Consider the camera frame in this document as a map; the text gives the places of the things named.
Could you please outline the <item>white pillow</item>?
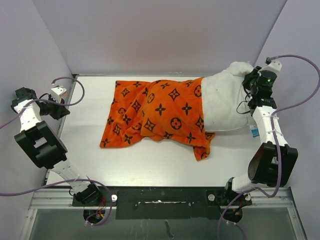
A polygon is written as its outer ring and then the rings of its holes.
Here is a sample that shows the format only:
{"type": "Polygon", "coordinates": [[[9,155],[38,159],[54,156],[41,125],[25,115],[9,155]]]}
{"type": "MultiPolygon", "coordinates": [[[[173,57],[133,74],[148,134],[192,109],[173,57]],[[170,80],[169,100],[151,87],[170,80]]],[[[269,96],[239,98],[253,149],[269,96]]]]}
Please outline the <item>white pillow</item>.
{"type": "Polygon", "coordinates": [[[202,111],[206,132],[232,131],[254,125],[243,88],[245,75],[254,67],[235,61],[225,70],[201,81],[202,111]]]}

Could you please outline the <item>orange patterned pillowcase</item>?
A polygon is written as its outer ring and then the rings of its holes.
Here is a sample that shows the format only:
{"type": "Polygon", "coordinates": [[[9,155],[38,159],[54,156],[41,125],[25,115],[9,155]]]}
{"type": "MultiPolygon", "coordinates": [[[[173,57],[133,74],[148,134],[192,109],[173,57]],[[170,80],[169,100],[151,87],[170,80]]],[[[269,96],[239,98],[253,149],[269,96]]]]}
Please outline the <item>orange patterned pillowcase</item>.
{"type": "Polygon", "coordinates": [[[150,138],[191,146],[197,161],[215,137],[205,128],[202,81],[117,80],[100,148],[126,148],[150,138]]]}

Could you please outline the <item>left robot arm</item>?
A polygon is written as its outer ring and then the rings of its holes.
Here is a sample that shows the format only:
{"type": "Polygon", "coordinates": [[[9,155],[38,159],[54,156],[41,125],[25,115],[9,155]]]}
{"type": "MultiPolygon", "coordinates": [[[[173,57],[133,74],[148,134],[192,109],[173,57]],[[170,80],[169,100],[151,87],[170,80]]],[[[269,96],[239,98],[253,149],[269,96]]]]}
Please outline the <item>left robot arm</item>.
{"type": "Polygon", "coordinates": [[[52,131],[42,116],[59,120],[70,114],[64,106],[68,91],[55,86],[48,94],[48,101],[37,102],[34,90],[22,87],[15,92],[12,110],[19,114],[20,132],[14,139],[38,168],[45,168],[67,181],[74,198],[84,204],[95,206],[102,200],[102,193],[95,183],[90,182],[72,166],[67,159],[67,148],[52,131]]]}

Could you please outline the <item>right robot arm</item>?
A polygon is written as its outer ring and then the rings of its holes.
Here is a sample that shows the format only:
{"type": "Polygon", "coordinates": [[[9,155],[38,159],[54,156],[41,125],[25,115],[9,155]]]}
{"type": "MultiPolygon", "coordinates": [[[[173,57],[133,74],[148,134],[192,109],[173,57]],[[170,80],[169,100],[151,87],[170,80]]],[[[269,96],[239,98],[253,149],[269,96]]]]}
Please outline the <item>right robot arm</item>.
{"type": "Polygon", "coordinates": [[[227,204],[235,204],[241,193],[264,185],[275,189],[284,187],[297,161],[298,151],[285,140],[276,114],[277,105],[272,98],[272,87],[281,68],[278,60],[264,67],[256,66],[242,82],[244,91],[250,97],[249,112],[255,121],[261,145],[249,162],[247,173],[228,180],[222,192],[227,204]]]}

